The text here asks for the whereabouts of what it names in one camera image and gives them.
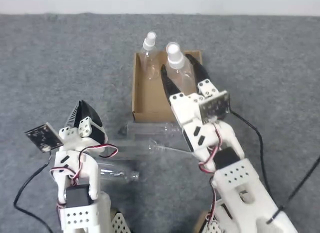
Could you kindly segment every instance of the clear plastic bottle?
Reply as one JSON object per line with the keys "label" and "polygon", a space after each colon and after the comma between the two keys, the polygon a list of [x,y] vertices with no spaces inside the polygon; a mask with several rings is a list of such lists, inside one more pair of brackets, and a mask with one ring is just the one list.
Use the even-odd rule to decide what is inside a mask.
{"label": "clear plastic bottle", "polygon": [[156,48],[156,37],[157,34],[150,31],[146,35],[139,53],[143,74],[149,80],[156,79],[160,76],[160,65],[157,58],[159,52]]}
{"label": "clear plastic bottle", "polygon": [[165,65],[168,77],[186,96],[196,92],[193,67],[180,50],[176,42],[170,42],[166,47],[168,54]]}
{"label": "clear plastic bottle", "polygon": [[[110,141],[111,144],[115,145],[119,152],[114,157],[112,157],[112,161],[116,160],[145,160],[148,156],[162,154],[165,152],[168,153],[183,153],[183,154],[190,154],[188,149],[184,149],[184,143],[182,145],[164,145],[158,144],[156,141],[149,139],[149,140],[135,140],[135,139],[116,139]],[[102,155],[110,155],[114,150],[110,148],[105,149],[105,153]],[[95,160],[98,162],[105,162],[101,157],[95,157]]]}
{"label": "clear plastic bottle", "polygon": [[139,172],[132,170],[129,166],[118,160],[97,160],[100,168],[100,179],[114,182],[136,182],[139,180]]}
{"label": "clear plastic bottle", "polygon": [[137,123],[128,121],[126,127],[126,135],[131,139],[138,136],[149,137],[164,136],[166,138],[182,136],[180,127],[172,122],[164,123]]}

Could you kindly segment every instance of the cardboard box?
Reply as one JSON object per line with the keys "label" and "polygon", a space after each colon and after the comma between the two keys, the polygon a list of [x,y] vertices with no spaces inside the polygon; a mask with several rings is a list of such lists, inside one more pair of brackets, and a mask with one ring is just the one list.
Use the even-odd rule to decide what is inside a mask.
{"label": "cardboard box", "polygon": [[194,229],[193,229],[193,233],[201,233],[206,225],[206,215],[208,214],[207,211],[204,211],[201,213],[201,215],[199,216],[198,221],[196,222]]}
{"label": "cardboard box", "polygon": [[[199,50],[185,51],[202,64],[202,54]],[[167,62],[167,53],[158,54],[160,66]],[[147,79],[141,69],[139,53],[134,54],[132,83],[132,115],[136,122],[175,122],[165,95],[161,76],[157,79]]]}

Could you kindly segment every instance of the bottle cap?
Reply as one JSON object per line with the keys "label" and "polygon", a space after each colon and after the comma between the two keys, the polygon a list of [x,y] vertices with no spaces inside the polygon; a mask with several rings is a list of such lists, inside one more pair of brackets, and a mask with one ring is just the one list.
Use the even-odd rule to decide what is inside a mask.
{"label": "bottle cap", "polygon": [[156,43],[156,37],[157,37],[157,34],[153,31],[150,31],[146,35],[146,38],[143,41],[143,45],[142,45],[143,49],[145,49],[146,51],[153,50]]}
{"label": "bottle cap", "polygon": [[166,46],[166,52],[168,54],[168,62],[171,68],[180,69],[185,64],[185,56],[180,50],[180,46],[176,42],[170,42]]}

